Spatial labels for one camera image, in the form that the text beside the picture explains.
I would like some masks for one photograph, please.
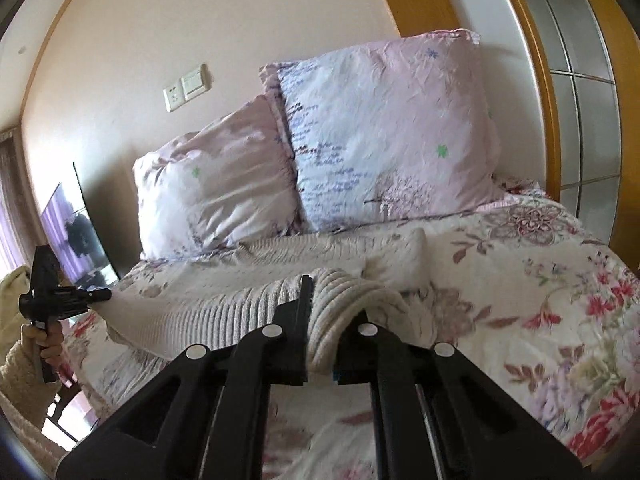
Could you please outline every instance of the television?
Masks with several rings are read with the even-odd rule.
[[[56,187],[40,221],[49,245],[75,286],[91,290],[116,284],[118,275],[91,222],[75,165]]]

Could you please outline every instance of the pink pillow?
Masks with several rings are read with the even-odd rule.
[[[310,231],[442,216],[500,200],[479,36],[437,31],[271,64]]]
[[[264,95],[136,161],[143,258],[288,234],[295,177]]]

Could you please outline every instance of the small pillow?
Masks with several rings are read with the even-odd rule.
[[[147,259],[288,234],[298,214],[295,177],[264,95],[147,153],[134,177]]]
[[[309,231],[443,216],[500,200],[479,36],[367,43],[260,76],[293,148]]]

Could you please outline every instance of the silver screw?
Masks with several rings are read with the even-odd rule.
[[[270,324],[262,329],[262,333],[266,337],[278,337],[282,334],[282,327],[280,325]]]
[[[205,355],[207,355],[207,347],[203,345],[191,345],[187,348],[187,357],[189,359],[193,359],[194,361],[197,359],[202,359]]]
[[[449,343],[437,343],[436,346],[433,347],[433,351],[440,357],[451,357],[456,353],[456,349]]]
[[[364,337],[373,337],[378,333],[378,327],[373,323],[363,323],[358,327],[358,332]]]

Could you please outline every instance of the floral bedsheet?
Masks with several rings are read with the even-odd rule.
[[[428,237],[437,339],[455,344],[583,463],[606,452],[640,402],[639,280],[535,190],[484,212],[356,232],[417,227]],[[118,288],[154,297],[175,273],[202,265],[142,262]],[[111,341],[95,314],[66,352],[100,416],[166,365]],[[375,478],[368,392],[318,381],[295,395],[273,389],[263,478]]]

